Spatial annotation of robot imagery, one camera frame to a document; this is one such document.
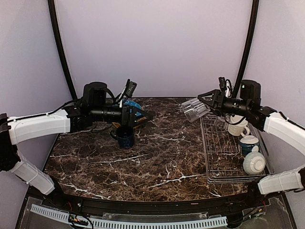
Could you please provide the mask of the dark blue mug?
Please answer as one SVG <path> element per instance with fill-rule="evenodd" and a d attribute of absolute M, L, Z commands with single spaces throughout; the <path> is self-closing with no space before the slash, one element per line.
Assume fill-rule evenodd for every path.
<path fill-rule="evenodd" d="M 131 148 L 135 144 L 134 129 L 130 126 L 120 126 L 115 131 L 110 131 L 110 135 L 120 148 Z"/>

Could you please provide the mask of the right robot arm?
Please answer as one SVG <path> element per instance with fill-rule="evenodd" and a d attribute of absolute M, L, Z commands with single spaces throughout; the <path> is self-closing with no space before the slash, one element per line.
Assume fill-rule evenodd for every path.
<path fill-rule="evenodd" d="M 260 89 L 244 89 L 240 91 L 240 99 L 227 98 L 224 92 L 215 89 L 197 96 L 200 102 L 210 107 L 217 116 L 224 114 L 239 115 L 256 129 L 276 136 L 300 153 L 305 153 L 305 128 L 292 122 L 282 112 L 268 106 L 261 106 Z M 305 189 L 305 166 L 269 175 L 257 183 L 243 197 L 243 203 L 253 207 L 262 195 L 280 191 L 303 191 Z"/>

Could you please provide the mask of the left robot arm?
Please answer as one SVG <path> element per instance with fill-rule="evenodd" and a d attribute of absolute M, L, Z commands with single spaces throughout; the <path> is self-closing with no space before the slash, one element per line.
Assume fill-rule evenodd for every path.
<path fill-rule="evenodd" d="M 63 208 L 67 204 L 67 197 L 60 192 L 60 185 L 27 160 L 17 145 L 46 135 L 79 132 L 90 127 L 93 122 L 137 127 L 152 118 L 151 113 L 129 105 L 87 108 L 71 105 L 56 112 L 24 117 L 8 117 L 3 113 L 0 115 L 0 169 L 15 174 L 48 196 L 55 207 Z"/>

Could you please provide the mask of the blue polka dot plate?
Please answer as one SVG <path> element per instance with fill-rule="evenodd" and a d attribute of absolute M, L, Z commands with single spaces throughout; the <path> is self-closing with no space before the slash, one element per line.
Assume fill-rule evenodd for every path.
<path fill-rule="evenodd" d="M 138 109 L 140 109 L 140 110 L 143 110 L 142 107 L 141 107 L 137 102 L 132 101 L 132 100 L 126 100 L 126 101 L 122 104 L 122 106 L 136 107 L 136 108 L 138 108 Z M 113 107 L 118 108 L 118 107 L 120 107 L 120 105 L 119 105 L 119 104 L 116 104 L 116 105 L 114 105 Z"/>

